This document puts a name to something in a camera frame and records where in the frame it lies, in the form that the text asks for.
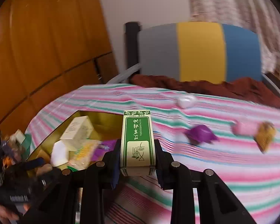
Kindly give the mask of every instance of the striped bedsheet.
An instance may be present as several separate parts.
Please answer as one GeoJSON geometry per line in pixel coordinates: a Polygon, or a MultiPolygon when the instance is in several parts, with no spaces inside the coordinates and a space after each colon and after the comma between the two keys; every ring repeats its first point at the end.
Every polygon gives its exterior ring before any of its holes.
{"type": "MultiPolygon", "coordinates": [[[[280,214],[280,110],[217,96],[196,95],[189,109],[176,100],[185,92],[142,88],[130,84],[83,86],[45,106],[30,122],[31,151],[77,110],[123,114],[124,110],[151,110],[154,138],[188,168],[213,169],[229,186],[258,224],[273,223],[280,214]],[[247,116],[271,121],[278,132],[266,154],[252,137],[235,136],[231,125],[247,116]],[[189,144],[184,131],[205,124],[219,137],[213,144],[189,144]]],[[[199,223],[194,190],[196,223],[199,223]]],[[[170,223],[172,191],[163,191],[156,176],[130,177],[106,213],[106,223],[170,223]]]]}

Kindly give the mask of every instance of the white wall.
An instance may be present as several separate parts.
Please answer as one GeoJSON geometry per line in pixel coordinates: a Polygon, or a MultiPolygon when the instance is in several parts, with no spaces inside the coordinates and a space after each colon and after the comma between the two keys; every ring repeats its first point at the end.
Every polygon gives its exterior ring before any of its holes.
{"type": "Polygon", "coordinates": [[[101,0],[119,72],[126,69],[124,24],[138,21],[142,28],[188,21],[189,0],[101,0]]]}

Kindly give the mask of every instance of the purple wrapper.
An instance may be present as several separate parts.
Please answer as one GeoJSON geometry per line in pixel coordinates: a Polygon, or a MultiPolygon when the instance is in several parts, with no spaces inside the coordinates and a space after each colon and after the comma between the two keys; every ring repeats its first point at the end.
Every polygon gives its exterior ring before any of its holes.
{"type": "Polygon", "coordinates": [[[101,161],[106,152],[113,151],[117,140],[103,141],[94,151],[91,161],[101,161]]]}

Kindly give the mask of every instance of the patterned curtain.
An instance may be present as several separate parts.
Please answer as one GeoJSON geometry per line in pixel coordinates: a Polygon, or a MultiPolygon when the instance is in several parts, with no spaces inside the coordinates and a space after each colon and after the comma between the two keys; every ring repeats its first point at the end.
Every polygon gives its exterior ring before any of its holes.
{"type": "Polygon", "coordinates": [[[230,24],[258,34],[262,71],[280,75],[280,13],[270,0],[190,0],[191,20],[230,24]]]}

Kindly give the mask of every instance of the green and white box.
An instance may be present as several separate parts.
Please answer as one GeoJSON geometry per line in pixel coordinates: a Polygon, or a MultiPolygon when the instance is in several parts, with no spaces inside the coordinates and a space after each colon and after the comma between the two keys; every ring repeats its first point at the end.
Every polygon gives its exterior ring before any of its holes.
{"type": "Polygon", "coordinates": [[[150,111],[124,111],[120,169],[124,176],[148,176],[155,170],[150,111]]]}

